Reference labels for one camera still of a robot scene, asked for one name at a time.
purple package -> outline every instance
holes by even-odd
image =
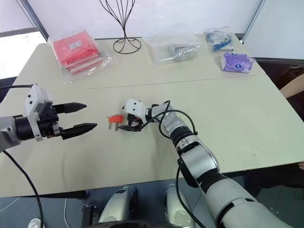
[[[223,71],[249,73],[255,59],[246,54],[224,53],[220,58]]]

white wall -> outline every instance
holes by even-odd
[[[50,36],[79,28],[85,28],[94,38],[122,36],[122,29],[99,0],[28,1]],[[197,33],[222,26],[244,33],[259,3],[260,0],[137,0],[127,31],[129,36],[144,36],[153,28],[184,22]]]
[[[0,32],[32,27],[16,0],[0,0]]]
[[[244,44],[255,57],[304,59],[304,0],[266,0]]]

tabletop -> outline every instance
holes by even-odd
[[[241,44],[236,49],[247,53]],[[117,64],[126,67],[136,60],[146,69],[137,65],[108,68],[86,80],[64,84],[50,47],[40,45],[15,84],[38,83],[51,91],[54,104],[86,104],[81,111],[59,115],[64,128],[79,123],[98,126],[64,141],[60,137],[24,141],[8,152],[28,172],[39,194],[171,179],[178,156],[172,142],[159,134],[157,124],[138,133],[116,132],[108,129],[106,118],[122,113],[128,98],[146,104],[170,99],[175,109],[191,116],[221,172],[304,161],[304,124],[259,65],[255,63],[249,74],[227,73],[215,59],[206,50],[193,61],[154,69],[144,45],[138,54],[120,57]],[[1,116],[24,114],[27,92],[11,89],[0,104]],[[33,194],[4,154],[0,154],[0,181],[2,197]]]

black cable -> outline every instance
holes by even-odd
[[[165,111],[163,112],[162,118],[161,118],[160,123],[159,123],[159,125],[158,125],[158,130],[159,130],[160,133],[163,135],[163,137],[169,139],[170,137],[166,136],[166,135],[162,132],[162,125],[161,125],[161,124],[162,124],[162,120],[165,118],[165,115],[166,115],[166,113],[167,113],[167,111],[168,111],[168,109],[169,109],[169,106],[170,106],[171,101],[168,100],[168,101],[164,102],[164,104],[165,104],[165,103],[168,103],[168,104],[167,104],[167,107],[166,107]]]
[[[170,109],[170,110],[167,110],[166,113],[171,113],[171,112],[176,112],[176,113],[181,113],[183,115],[185,115],[189,121],[191,122],[191,125],[192,125],[192,128],[193,128],[193,133],[195,135],[198,135],[198,133],[195,131],[195,126],[194,126],[194,122],[192,121],[192,119],[190,118],[190,116],[181,111],[181,110],[177,110],[177,109]],[[134,130],[134,132],[138,132],[138,131],[141,131],[144,127],[146,127],[149,123],[151,123],[153,120],[155,120],[157,117],[159,117],[160,115],[164,114],[165,112],[161,112],[161,113],[158,113],[156,116],[154,116],[153,118],[151,118],[150,120],[148,120],[144,125],[142,125],[140,128],[138,128],[137,130]]]
[[[4,87],[0,87],[0,90],[3,89],[13,89],[13,88],[31,88],[33,85],[8,85],[8,86],[4,86]]]
[[[35,193],[35,196],[36,196],[36,199],[37,199],[37,203],[38,203],[38,207],[39,207],[39,212],[40,212],[40,227],[43,228],[43,211],[42,211],[42,205],[41,205],[41,202],[40,202],[40,197],[38,195],[38,192],[32,182],[32,180],[29,178],[28,174],[24,171],[24,169],[16,162],[16,160],[9,154],[7,153],[7,151],[3,151],[3,153],[6,154],[6,156],[9,157],[9,159],[11,159],[11,161],[17,166],[17,168],[23,173],[23,175],[26,177],[26,179],[28,180],[30,186],[32,187],[34,193]]]
[[[206,228],[199,220],[197,217],[195,217],[195,215],[187,208],[187,206],[184,204],[184,202],[181,199],[181,195],[180,195],[180,189],[179,189],[179,175],[180,175],[180,171],[181,169],[178,168],[177,169],[177,173],[176,173],[176,179],[175,179],[175,187],[176,187],[176,194],[177,194],[177,198],[180,201],[180,204],[183,206],[183,208],[185,209],[185,211],[190,215],[190,217],[201,227],[201,228]]]

red package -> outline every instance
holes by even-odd
[[[95,60],[95,59],[97,59],[97,58],[100,58],[100,55],[99,55],[99,54],[92,55],[92,56],[89,56],[89,57],[87,57],[87,58],[83,58],[83,59],[81,59],[81,60],[79,60],[79,61],[74,61],[74,62],[72,62],[71,64],[66,65],[65,68],[68,69],[68,70],[70,70],[70,69],[72,69],[72,68],[79,67],[79,66],[81,66],[81,65],[83,65],[83,64],[86,64],[86,63],[88,63],[88,62],[90,62],[90,61],[93,61],[93,60]]]
[[[54,41],[53,48],[58,61],[65,66],[100,52],[93,38],[85,31]]]
[[[76,75],[85,70],[94,69],[95,67],[101,66],[103,61],[104,60],[102,58],[98,58],[98,59],[95,59],[94,61],[88,62],[86,64],[71,68],[71,69],[69,69],[69,71],[71,74]]]

